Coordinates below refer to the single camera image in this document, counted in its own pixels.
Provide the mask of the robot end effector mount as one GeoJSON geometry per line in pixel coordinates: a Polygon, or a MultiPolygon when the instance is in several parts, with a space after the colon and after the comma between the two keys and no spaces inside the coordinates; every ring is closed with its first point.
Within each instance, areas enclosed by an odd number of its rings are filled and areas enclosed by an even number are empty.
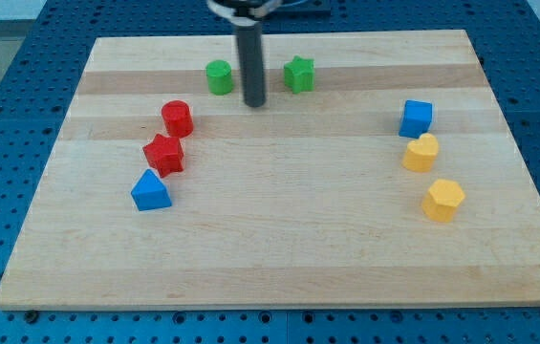
{"type": "Polygon", "coordinates": [[[282,6],[282,0],[207,0],[207,7],[233,25],[254,25],[282,6]]]}

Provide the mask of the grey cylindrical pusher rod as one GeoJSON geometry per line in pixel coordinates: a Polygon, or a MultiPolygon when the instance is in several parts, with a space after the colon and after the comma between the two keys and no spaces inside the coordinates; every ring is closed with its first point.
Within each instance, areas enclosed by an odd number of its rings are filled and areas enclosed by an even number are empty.
{"type": "Polygon", "coordinates": [[[259,108],[266,103],[262,24],[234,28],[244,103],[259,108]]]}

